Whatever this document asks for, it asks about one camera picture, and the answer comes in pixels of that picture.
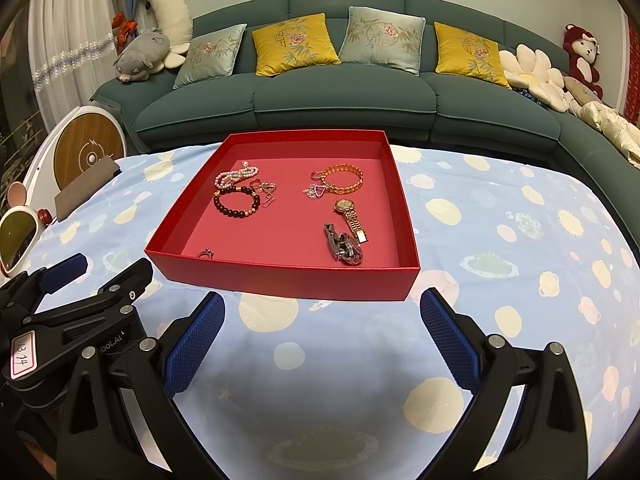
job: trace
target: embroidered pillow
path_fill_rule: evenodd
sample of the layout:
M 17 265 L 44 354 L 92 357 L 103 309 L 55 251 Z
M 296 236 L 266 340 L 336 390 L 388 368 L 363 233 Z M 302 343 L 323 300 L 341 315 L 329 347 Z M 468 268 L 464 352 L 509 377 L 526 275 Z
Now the embroidered pillow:
M 246 23 L 243 23 L 193 38 L 174 88 L 231 75 L 245 29 Z
M 424 18 L 370 7 L 349 7 L 343 63 L 364 63 L 420 72 Z
M 324 14 L 291 18 L 254 30 L 255 75 L 277 75 L 303 66 L 338 64 Z
M 442 23 L 434 26 L 438 37 L 437 73 L 466 75 L 511 88 L 495 41 Z

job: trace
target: pig plush toy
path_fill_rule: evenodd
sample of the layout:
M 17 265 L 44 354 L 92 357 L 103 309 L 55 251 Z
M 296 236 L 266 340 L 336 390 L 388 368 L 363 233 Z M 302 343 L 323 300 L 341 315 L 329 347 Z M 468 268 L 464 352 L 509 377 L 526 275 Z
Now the pig plush toy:
M 122 51 L 115 61 L 116 77 L 123 83 L 146 81 L 149 74 L 164 68 L 169 54 L 169 38 L 160 32 L 144 32 Z

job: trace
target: red tray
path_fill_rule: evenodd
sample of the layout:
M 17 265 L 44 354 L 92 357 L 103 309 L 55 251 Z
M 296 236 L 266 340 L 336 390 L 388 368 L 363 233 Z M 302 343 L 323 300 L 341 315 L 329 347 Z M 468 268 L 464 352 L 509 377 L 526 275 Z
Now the red tray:
M 244 160 L 260 169 L 262 181 L 276 183 L 275 200 L 248 218 L 229 218 L 211 201 L 214 180 L 222 171 L 239 169 Z M 325 223 L 333 223 L 338 233 L 348 232 L 334 212 L 342 197 L 326 192 L 311 200 L 303 193 L 313 171 L 341 163 L 364 173 L 363 186 L 346 196 L 354 201 L 369 239 L 357 267 L 336 262 L 324 234 Z M 329 180 L 348 186 L 356 176 L 340 171 Z M 233 193 L 223 203 L 244 210 L 251 201 Z M 205 248 L 213 251 L 213 259 L 196 257 Z M 229 136 L 178 197 L 145 253 L 176 282 L 318 300 L 401 301 L 420 271 L 398 169 L 385 133 L 372 130 Z

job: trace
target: flower-shaped cushion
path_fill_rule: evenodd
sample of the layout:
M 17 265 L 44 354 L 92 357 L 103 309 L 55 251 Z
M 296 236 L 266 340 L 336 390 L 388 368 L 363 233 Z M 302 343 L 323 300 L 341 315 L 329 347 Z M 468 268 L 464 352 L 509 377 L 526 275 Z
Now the flower-shaped cushion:
M 544 52 L 533 52 L 521 44 L 516 49 L 516 56 L 508 50 L 501 50 L 500 62 L 512 87 L 529 90 L 533 97 L 557 112 L 564 113 L 569 109 L 569 100 L 562 90 L 562 73 L 551 67 L 551 61 Z

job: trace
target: wooden panel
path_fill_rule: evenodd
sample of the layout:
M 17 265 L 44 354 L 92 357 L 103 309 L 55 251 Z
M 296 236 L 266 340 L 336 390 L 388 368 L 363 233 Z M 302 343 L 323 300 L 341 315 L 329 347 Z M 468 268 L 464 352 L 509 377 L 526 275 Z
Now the wooden panel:
M 53 156 L 58 187 L 65 189 L 105 155 L 114 160 L 124 156 L 122 138 L 114 124 L 100 114 L 76 117 L 60 135 Z

